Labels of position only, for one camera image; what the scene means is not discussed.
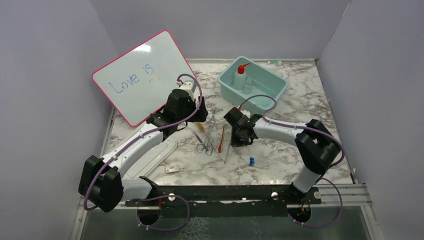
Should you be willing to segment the metal tweezers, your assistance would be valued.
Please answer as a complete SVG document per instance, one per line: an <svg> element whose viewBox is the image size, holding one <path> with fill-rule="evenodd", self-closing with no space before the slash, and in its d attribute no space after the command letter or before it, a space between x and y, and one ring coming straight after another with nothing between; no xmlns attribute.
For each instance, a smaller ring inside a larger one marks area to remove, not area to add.
<svg viewBox="0 0 424 240"><path fill-rule="evenodd" d="M193 133L194 133L196 139L198 140L199 144L203 144L204 142L202 141L202 139L195 132L193 132Z"/></svg>

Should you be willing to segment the small clear glass beaker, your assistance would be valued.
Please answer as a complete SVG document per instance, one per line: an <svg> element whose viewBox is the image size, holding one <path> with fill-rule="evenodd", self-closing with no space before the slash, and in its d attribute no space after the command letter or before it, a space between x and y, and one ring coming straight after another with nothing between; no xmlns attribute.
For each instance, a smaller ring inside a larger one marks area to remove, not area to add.
<svg viewBox="0 0 424 240"><path fill-rule="evenodd" d="M246 77L242 92L246 95L249 95L252 91L253 79L251 77Z"/></svg>

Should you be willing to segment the white wash bottle red cap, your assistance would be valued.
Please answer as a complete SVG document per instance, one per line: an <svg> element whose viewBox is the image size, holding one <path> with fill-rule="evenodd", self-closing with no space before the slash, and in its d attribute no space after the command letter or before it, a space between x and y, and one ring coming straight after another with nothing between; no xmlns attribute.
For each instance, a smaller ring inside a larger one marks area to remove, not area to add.
<svg viewBox="0 0 424 240"><path fill-rule="evenodd" d="M246 79L247 79L247 74L246 74L245 68L249 64L250 63L246 63L246 64L238 66L236 72L234 73L234 82L233 82L234 89L236 89L236 90L242 90L243 89L244 84L245 84Z"/></svg>

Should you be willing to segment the brown test tube brush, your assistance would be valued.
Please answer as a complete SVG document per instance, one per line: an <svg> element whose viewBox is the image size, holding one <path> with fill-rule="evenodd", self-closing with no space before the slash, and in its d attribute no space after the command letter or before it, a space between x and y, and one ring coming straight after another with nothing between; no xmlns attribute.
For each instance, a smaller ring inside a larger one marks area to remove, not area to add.
<svg viewBox="0 0 424 240"><path fill-rule="evenodd" d="M196 127L198 128L198 130L201 133L205 133L206 132L206 129L205 129L205 127L204 127L204 125L203 125L202 122L195 122L195 124L196 124Z"/></svg>

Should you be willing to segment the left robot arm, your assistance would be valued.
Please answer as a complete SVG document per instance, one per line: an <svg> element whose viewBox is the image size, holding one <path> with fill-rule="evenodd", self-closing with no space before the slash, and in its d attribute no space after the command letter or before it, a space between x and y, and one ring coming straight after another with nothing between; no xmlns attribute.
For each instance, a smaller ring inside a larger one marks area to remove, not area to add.
<svg viewBox="0 0 424 240"><path fill-rule="evenodd" d="M181 123L204 123L208 116L205 98L198 100L188 90L174 89L167 102L152 113L145 124L123 145L102 157L91 155L83 165L78 193L87 211L100 208L105 213L119 202L134 199L122 178L141 157L177 132Z"/></svg>

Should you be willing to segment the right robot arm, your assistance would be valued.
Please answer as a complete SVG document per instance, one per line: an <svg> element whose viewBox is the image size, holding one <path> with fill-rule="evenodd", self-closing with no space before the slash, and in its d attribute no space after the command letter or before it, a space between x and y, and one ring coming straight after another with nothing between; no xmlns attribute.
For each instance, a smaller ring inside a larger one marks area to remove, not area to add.
<svg viewBox="0 0 424 240"><path fill-rule="evenodd" d="M230 144L233 147L251 145L256 139L275 140L297 147L303 167L285 193L296 204L308 198L309 190L342 150L340 142L317 119L294 124L260 114L248 117L236 107L226 113L224 119L231 126Z"/></svg>

